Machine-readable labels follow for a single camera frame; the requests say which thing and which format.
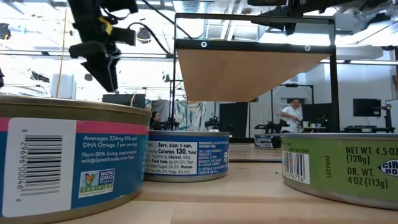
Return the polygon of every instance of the person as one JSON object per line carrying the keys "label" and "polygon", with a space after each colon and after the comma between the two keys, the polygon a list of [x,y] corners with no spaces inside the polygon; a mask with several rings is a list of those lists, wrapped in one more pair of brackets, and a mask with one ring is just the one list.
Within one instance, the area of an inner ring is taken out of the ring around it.
{"label": "person", "polygon": [[281,112],[280,116],[286,123],[288,127],[282,127],[282,133],[298,133],[300,128],[300,122],[303,120],[303,115],[300,109],[300,100],[294,98],[290,102],[290,106],[285,107]]}
{"label": "person", "polygon": [[158,130],[158,131],[162,130],[162,125],[159,122],[159,119],[160,119],[160,114],[156,111],[153,111],[149,123],[149,127],[151,130]]}
{"label": "person", "polygon": [[4,74],[2,73],[1,68],[0,68],[0,88],[4,86],[3,78],[4,78]]}

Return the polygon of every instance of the pink stripe on label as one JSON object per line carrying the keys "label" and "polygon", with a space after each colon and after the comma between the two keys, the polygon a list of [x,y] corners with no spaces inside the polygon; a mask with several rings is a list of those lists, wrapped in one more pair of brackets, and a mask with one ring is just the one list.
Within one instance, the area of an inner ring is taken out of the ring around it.
{"label": "pink stripe on label", "polygon": [[92,134],[148,134],[149,128],[138,124],[100,121],[77,121],[76,133]]}
{"label": "pink stripe on label", "polygon": [[8,131],[8,122],[11,118],[0,118],[0,131]]}

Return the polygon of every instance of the white shirt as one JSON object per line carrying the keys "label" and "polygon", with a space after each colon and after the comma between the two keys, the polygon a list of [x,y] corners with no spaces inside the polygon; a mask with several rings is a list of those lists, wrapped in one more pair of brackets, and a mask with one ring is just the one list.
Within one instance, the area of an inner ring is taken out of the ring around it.
{"label": "white shirt", "polygon": [[[298,107],[297,109],[293,109],[291,106],[285,107],[282,112],[298,117],[299,120],[303,120],[303,115],[301,114],[301,110]],[[282,117],[283,120],[286,121],[287,124],[289,124],[289,127],[282,127],[281,131],[290,131],[291,133],[297,133],[299,131],[299,122],[293,120],[292,118],[285,118]]]}

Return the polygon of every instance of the can rim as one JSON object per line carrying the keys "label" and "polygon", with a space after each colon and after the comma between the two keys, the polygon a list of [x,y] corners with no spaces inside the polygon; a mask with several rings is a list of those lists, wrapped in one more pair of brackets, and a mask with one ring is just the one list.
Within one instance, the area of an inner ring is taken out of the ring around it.
{"label": "can rim", "polygon": [[229,137],[226,132],[211,132],[211,131],[149,131],[152,136],[198,136],[198,137]]}
{"label": "can rim", "polygon": [[336,140],[390,140],[398,141],[394,133],[281,133],[280,137],[292,139],[336,139]]}
{"label": "can rim", "polygon": [[116,105],[112,103],[99,103],[82,100],[68,100],[59,98],[40,98],[34,96],[0,96],[0,105],[38,105],[69,108],[96,109],[106,111],[117,111],[123,113],[134,113],[144,116],[151,116],[149,110],[133,108],[130,106]]}

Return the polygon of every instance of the green can label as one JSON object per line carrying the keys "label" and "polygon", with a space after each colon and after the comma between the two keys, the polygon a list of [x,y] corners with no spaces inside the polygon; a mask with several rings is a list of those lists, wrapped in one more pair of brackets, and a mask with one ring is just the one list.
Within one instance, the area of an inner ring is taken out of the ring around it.
{"label": "green can label", "polygon": [[282,163],[315,189],[398,200],[398,141],[283,138]]}

